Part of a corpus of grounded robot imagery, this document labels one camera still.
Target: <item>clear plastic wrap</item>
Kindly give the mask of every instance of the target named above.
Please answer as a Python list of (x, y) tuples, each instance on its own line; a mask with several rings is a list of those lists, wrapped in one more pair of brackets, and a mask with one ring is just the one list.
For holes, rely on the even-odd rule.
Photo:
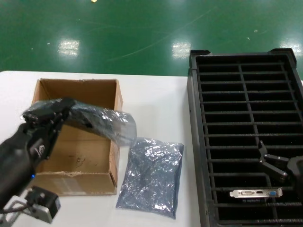
[[(27, 111), (48, 108), (54, 102), (61, 99), (38, 101)], [(84, 129), (94, 134), (107, 137), (118, 146), (132, 147), (137, 138), (137, 127), (133, 117), (122, 111), (88, 105), (75, 100), (76, 104), (71, 108), (67, 125)]]
[(138, 138), (130, 148), (117, 208), (176, 218), (184, 145)]

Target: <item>cardboard box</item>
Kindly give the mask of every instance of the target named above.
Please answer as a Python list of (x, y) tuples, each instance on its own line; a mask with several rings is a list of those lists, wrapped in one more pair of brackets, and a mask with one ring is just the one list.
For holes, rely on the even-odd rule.
[[(118, 80), (40, 79), (33, 103), (71, 97), (78, 101), (122, 110)], [(119, 149), (107, 138), (64, 125), (49, 160), (36, 170), (31, 185), (58, 195), (116, 194)]]

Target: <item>white table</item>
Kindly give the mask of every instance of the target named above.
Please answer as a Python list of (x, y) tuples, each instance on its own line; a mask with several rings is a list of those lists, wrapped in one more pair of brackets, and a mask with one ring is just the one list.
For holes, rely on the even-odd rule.
[[(0, 142), (21, 124), (22, 111), (31, 105), (36, 81), (49, 79), (118, 79), (123, 110), (137, 123), (138, 136), (186, 146), (180, 179), (177, 219), (115, 208), (118, 195), (61, 197), (62, 208), (53, 227), (197, 227), (200, 226), (196, 178), (190, 129), (187, 77), (106, 75), (80, 73), (4, 71), (0, 73)], [(121, 150), (118, 190), (127, 164)], [(21, 215), (14, 227), (47, 227), (46, 223)]]

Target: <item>black plastic tray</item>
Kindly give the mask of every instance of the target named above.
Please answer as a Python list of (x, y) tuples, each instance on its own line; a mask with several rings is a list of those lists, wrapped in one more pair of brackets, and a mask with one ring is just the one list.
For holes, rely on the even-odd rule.
[[(292, 49), (212, 54), (191, 51), (188, 99), (201, 226), (302, 226), (303, 206), (289, 182), (258, 168), (258, 142), (283, 157), (303, 155), (303, 87)], [(236, 189), (282, 187), (265, 200)]]

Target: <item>green floor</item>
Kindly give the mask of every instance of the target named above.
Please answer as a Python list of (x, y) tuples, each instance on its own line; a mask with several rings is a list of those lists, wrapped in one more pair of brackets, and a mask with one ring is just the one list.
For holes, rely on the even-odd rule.
[(293, 48), (302, 0), (0, 0), (0, 71), (185, 76), (190, 49)]

